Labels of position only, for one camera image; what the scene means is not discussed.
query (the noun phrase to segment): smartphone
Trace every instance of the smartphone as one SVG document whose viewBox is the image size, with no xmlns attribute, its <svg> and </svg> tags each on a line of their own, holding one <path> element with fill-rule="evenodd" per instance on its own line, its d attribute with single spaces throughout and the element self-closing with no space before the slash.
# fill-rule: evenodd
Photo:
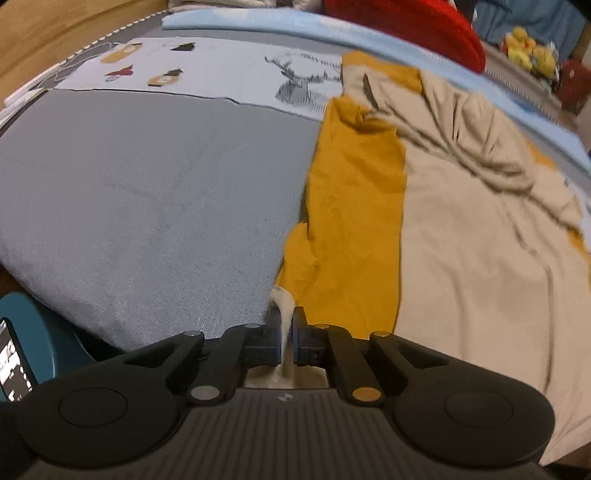
<svg viewBox="0 0 591 480">
<path fill-rule="evenodd" d="M 0 320 L 0 387 L 9 401 L 18 401 L 37 385 L 21 344 L 7 318 Z"/>
</svg>

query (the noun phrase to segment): wooden furniture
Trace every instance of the wooden furniture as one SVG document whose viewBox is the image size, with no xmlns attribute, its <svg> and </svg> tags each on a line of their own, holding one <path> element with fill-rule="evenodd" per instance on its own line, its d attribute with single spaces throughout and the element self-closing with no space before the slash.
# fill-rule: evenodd
<svg viewBox="0 0 591 480">
<path fill-rule="evenodd" d="M 0 101 L 97 38 L 165 8 L 165 0 L 8 0 L 0 7 Z"/>
</svg>

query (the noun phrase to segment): mustard fabric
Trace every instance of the mustard fabric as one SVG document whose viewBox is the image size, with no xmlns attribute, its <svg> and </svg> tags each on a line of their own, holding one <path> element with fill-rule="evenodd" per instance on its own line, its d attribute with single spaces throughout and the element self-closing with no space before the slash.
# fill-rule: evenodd
<svg viewBox="0 0 591 480">
<path fill-rule="evenodd" d="M 310 324 L 356 338 L 394 328 L 406 187 L 396 128 L 366 113 L 346 96 L 328 104 L 307 180 L 309 216 L 291 231 L 275 282 Z"/>
</svg>

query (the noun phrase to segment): beige fabric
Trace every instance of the beige fabric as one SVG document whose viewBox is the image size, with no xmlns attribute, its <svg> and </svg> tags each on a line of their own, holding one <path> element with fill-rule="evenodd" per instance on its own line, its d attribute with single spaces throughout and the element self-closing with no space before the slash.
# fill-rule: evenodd
<svg viewBox="0 0 591 480">
<path fill-rule="evenodd" d="M 591 292 L 567 236 L 579 205 L 483 97 L 422 80 L 424 97 L 343 69 L 345 94 L 407 145 L 395 331 L 544 393 L 556 413 L 550 463 L 591 440 Z"/>
</svg>

